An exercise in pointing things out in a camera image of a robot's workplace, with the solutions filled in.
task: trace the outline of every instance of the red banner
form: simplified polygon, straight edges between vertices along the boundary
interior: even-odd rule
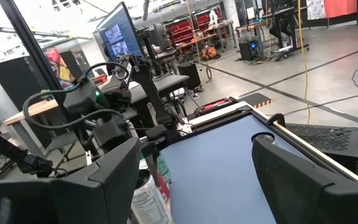
[[[327,18],[349,15],[357,12],[357,0],[324,0]]]

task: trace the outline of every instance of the computer monitor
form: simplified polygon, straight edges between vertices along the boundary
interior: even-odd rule
[[[255,18],[255,10],[254,7],[249,7],[247,9],[247,18],[248,19],[254,19]]]
[[[169,41],[167,41],[167,38],[165,36],[164,25],[162,23],[154,24],[154,31],[155,31],[155,35],[157,36],[157,40],[161,50],[162,51],[167,50],[171,45]]]
[[[96,27],[109,53],[116,61],[125,54],[143,55],[142,46],[124,2],[119,3]]]

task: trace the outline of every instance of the metal frame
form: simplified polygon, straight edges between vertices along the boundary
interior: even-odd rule
[[[15,29],[8,28],[8,27],[0,27],[0,32],[6,33],[6,34],[16,34],[17,33],[15,31]],[[83,40],[91,40],[92,39],[90,37],[72,37],[68,34],[53,34],[53,33],[48,33],[48,32],[39,32],[39,31],[31,31],[31,33],[33,33],[34,35],[40,35],[43,37],[65,37],[65,38],[76,38],[76,39],[83,39]]]
[[[50,64],[48,63],[44,53],[32,35],[29,26],[25,22],[14,0],[0,0],[0,5],[4,10],[7,18],[10,20],[14,30],[17,32],[17,35],[21,39],[23,46],[27,49],[30,56],[33,58],[35,66],[39,69],[40,75],[35,74],[37,75],[37,79],[45,80],[49,89],[51,90],[61,90],[62,86],[60,85],[60,82],[55,76],[52,68],[50,67]],[[55,99],[65,121],[70,122],[80,117],[79,114],[73,114],[63,106],[64,96],[57,95],[55,96]],[[81,139],[80,136],[82,136],[84,139],[89,138],[89,135],[85,128],[83,128],[82,124],[74,126],[73,131],[75,132],[78,139]],[[87,145],[82,144],[82,142],[80,143],[84,147],[84,150],[91,151],[92,155],[97,156],[99,154],[92,142],[88,143]]]
[[[275,134],[279,135],[284,140],[286,140],[286,142],[288,142],[290,145],[292,145],[295,149],[297,149],[300,153],[302,153],[304,156],[306,156],[318,166],[321,166],[322,168],[330,170],[335,174],[342,175],[343,177],[358,182],[358,175],[351,172],[344,166],[340,165],[332,158],[326,156],[324,153],[322,153],[312,145],[308,144],[306,141],[302,140],[283,126],[279,125],[277,122],[274,122],[271,125],[267,124],[266,121],[268,120],[268,117],[266,117],[266,115],[264,115],[262,112],[255,109],[244,101],[217,110],[210,114],[206,114],[199,118],[190,120],[189,124],[193,124],[192,129],[195,129],[196,131],[178,138],[176,142],[186,140],[198,134],[202,134],[225,124],[229,124],[233,121],[237,121],[238,119],[244,118],[249,115],[254,116],[263,125],[265,125],[267,128],[269,128]]]

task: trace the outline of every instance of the white wall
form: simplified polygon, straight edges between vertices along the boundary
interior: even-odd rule
[[[85,57],[88,60],[90,66],[96,63],[106,62],[106,59],[104,58],[104,52],[102,52],[101,49],[99,48],[99,45],[95,40],[95,38],[92,38],[92,40],[78,39],[78,43],[80,43],[81,49],[84,52]],[[100,66],[98,68],[103,69],[104,72],[107,74],[106,66]]]

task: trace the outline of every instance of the concrete floor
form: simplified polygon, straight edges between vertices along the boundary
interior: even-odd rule
[[[358,68],[358,26],[304,30],[303,35],[305,42],[310,44],[310,51],[306,52],[310,104],[357,95],[358,88],[353,85],[351,76]],[[221,58],[208,62],[213,79],[203,85],[205,91],[195,100],[199,105],[227,96],[261,93],[275,101],[260,108],[266,114],[287,113],[306,107],[303,100],[305,69],[300,51],[280,62],[256,66],[249,66],[248,62],[236,62],[239,57],[239,53],[231,48]],[[205,82],[205,66],[199,68],[202,69],[200,77]],[[196,105],[186,98],[185,107],[188,113],[192,113]],[[307,110],[286,116],[286,121],[306,124]],[[310,124],[358,127],[358,97],[311,109]],[[81,147],[75,147],[70,156],[81,153]],[[56,151],[49,159],[57,164],[61,157]],[[68,169],[83,163],[85,159],[82,157],[64,163],[61,167]],[[9,174],[10,178],[18,176],[21,176],[18,170]]]

